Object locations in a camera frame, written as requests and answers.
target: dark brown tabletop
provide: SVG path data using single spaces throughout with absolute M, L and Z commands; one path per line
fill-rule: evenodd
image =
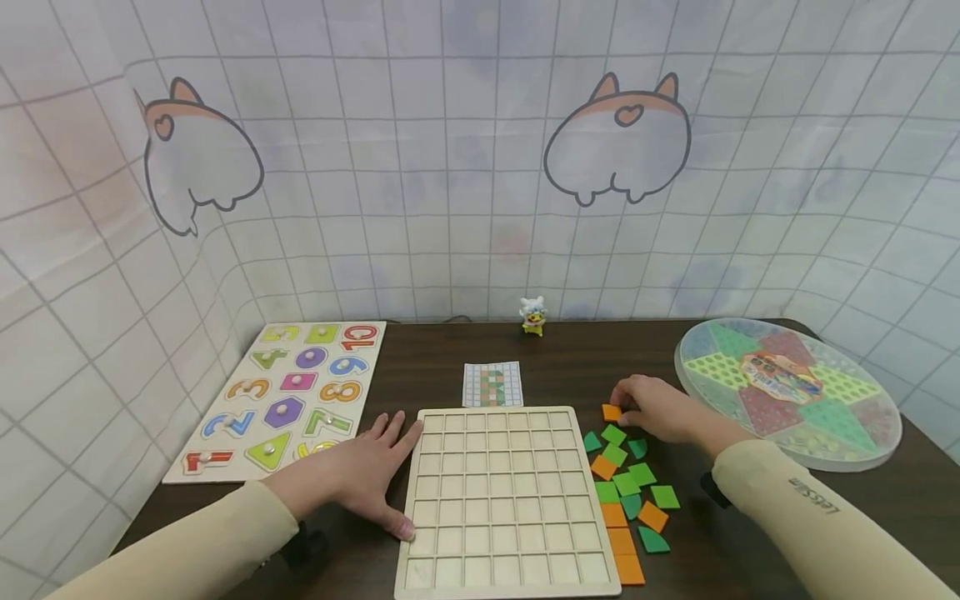
M 550 323 L 543 338 L 516 324 L 391 324 L 373 375 L 361 428 L 381 412 L 460 405 L 464 363 L 520 361 L 527 406 L 568 405 L 581 428 L 599 430 L 600 404 L 618 379 L 640 372 L 679 387 L 673 351 L 698 321 Z M 796 322 L 775 321 L 809 334 Z M 805 598 L 774 545 L 736 509 L 721 510 L 700 489 L 709 465 L 693 448 L 650 438 L 647 461 L 683 507 L 664 532 L 672 552 L 640 560 L 644 588 L 624 598 Z M 400 510 L 409 464 L 387 500 Z M 960 468 L 907 419 L 903 440 L 880 468 L 816 475 L 859 507 L 954 590 L 960 590 Z M 120 550 L 236 489 L 235 484 L 156 488 L 120 541 Z M 309 521 L 331 544 L 327 563 L 292 573 L 271 560 L 227 598 L 393 598 L 398 542 L 339 507 Z

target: orange rectangle tile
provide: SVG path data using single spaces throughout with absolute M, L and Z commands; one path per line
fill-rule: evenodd
M 613 477 L 613 474 L 616 472 L 616 465 L 607 460 L 603 454 L 599 454 L 593 459 L 590 470 L 596 473 L 601 479 L 610 481 L 610 478 Z
M 600 408 L 603 409 L 603 420 L 608 423 L 616 423 L 616 420 L 623 414 L 619 406 L 613 406 L 612 404 L 602 404 Z
M 660 508 L 653 502 L 644 502 L 643 508 L 640 509 L 640 514 L 637 516 L 640 519 L 640 522 L 653 529 L 657 533 L 663 531 L 663 526 L 666 525 L 666 520 L 669 518 L 667 513 L 660 510 Z
M 640 559 L 636 554 L 614 554 L 616 573 L 620 576 L 620 583 L 624 586 L 643 586 L 647 583 L 640 568 Z
M 627 527 L 627 518 L 619 503 L 601 504 L 600 512 L 603 513 L 603 521 L 607 523 L 607 527 Z
M 610 538 L 610 548 L 613 554 L 636 554 L 634 537 L 629 527 L 607 528 L 607 537 Z

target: heart shape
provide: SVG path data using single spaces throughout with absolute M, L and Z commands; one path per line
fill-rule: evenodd
M 169 114 L 160 115 L 154 120 L 154 131 L 157 137 L 167 141 L 174 134 L 174 118 Z
M 620 127 L 630 127 L 636 123 L 643 115 L 643 105 L 633 105 L 631 107 L 620 107 L 613 114 L 613 120 Z

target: toy figure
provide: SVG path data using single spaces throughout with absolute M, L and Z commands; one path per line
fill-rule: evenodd
M 534 299 L 521 298 L 520 316 L 523 317 L 523 330 L 543 337 L 543 324 L 546 323 L 546 309 L 543 308 L 543 296 Z

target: beige sleeve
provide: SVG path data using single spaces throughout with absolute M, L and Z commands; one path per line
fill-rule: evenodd
M 957 598 L 876 523 L 770 442 L 727 448 L 713 479 L 766 532 L 816 600 Z
M 70 582 L 51 600 L 212 600 L 298 531 L 282 502 L 251 481 Z

